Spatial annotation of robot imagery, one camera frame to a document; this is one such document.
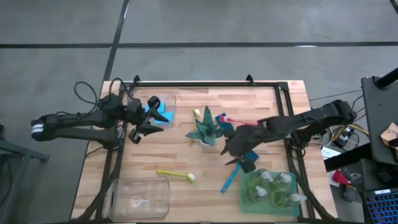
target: yellow toothbrush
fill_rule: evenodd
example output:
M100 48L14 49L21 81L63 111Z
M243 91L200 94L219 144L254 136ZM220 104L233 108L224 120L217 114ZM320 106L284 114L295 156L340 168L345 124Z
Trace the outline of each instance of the yellow toothbrush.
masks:
M198 109L194 109L193 111L193 116L195 117L195 119L198 119L199 115L200 115L200 111ZM196 126L196 122L193 123L193 130L195 131L197 129ZM191 143L193 142L193 139L189 140L189 145L191 145Z
M179 177L185 177L187 178L191 183L195 181L195 176L193 174L179 174L176 172L171 172L171 171L166 171L166 170L155 170L156 173L158 174L169 174L169 175L176 175Z

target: green plant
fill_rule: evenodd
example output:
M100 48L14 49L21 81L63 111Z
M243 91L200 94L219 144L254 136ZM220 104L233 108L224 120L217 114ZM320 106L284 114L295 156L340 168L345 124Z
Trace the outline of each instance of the green plant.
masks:
M207 106L203 114L203 122L195 119L195 124L198 129L188 133L185 137L200 139L203 143L214 146L216 144L216 138L223 135L223 130L221 128L217 128L217 124L214 124L213 117L211 116L211 112Z

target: plastic storage bin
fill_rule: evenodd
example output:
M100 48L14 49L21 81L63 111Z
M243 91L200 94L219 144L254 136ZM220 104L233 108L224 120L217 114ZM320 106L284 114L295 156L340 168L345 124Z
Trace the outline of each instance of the plastic storage bin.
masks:
M153 95L145 95L142 93L134 93L134 97L141 100L142 107L148 107L148 100ZM174 123L174 116L175 116L175 102L176 97L174 94L156 94L156 96L160 99L161 106L158 109L158 112L169 119L169 122L165 123L162 121L156 121L154 118L151 118L149 121L152 125L158 126L160 128L172 128Z
M116 179L109 200L108 217L112 221L162 218L169 212L169 180L164 176Z
M247 192L247 179L251 173L245 174L241 173L239 177L240 186L240 208L244 213L261 213L261 214L271 214L271 215L286 215L291 217L297 217L300 214L299 205L289 207L289 208L275 208L269 203L269 197L265 200L261 200L258 203L246 203L244 199L244 194ZM278 172L271 172L272 177L275 177ZM289 190L297 192L296 178L294 174L288 173L292 177L292 184Z

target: blue handle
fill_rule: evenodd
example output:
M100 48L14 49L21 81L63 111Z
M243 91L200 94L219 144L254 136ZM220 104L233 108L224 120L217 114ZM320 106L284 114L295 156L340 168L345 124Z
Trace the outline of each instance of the blue handle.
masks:
M239 169L241 168L240 164L236 165L236 168L234 170L234 172L230 175L230 177L226 180L223 188L221 189L221 193L225 193L226 190L228 189L228 187L231 185L232 181L234 180L234 177L236 176L236 174L238 173Z

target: butcher block tabletop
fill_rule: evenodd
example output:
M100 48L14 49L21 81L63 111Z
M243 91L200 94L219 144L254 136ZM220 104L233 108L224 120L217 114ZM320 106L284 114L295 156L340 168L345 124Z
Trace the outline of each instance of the butcher block tabletop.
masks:
M289 84L294 113L310 110L303 81L282 81ZM108 94L110 82L104 82L101 97ZM112 92L119 90L115 82ZM282 93L284 111L287 113L285 97ZM226 179L235 165L225 166L232 157L220 155L224 148L224 137L217 139L215 150L202 152L197 140L189 145L185 135L193 128L193 110L198 108L203 115L207 105L213 115L226 113L240 121L279 115L273 87L135 87L134 97L146 95L173 94L176 96L174 123L165 131L142 137L139 144L133 144L126 137L120 178L157 177L155 170L169 170L183 174L192 173L196 179L190 183L183 177L168 175L170 182L169 213L164 218L123 220L123 222L294 222L297 217L243 213L239 209L239 174L229 189L220 193ZM133 128L128 124L127 134ZM90 142L87 152L101 145ZM288 172L283 141L260 144L254 149L259 154L257 168L274 172ZM81 215L100 190L106 150L90 154L83 164L80 183L76 193L72 217ZM304 157L311 191L326 210L336 217L336 208L328 183L321 151L317 146L306 148ZM302 205L304 214L306 206ZM103 216L107 217L108 206L104 205Z

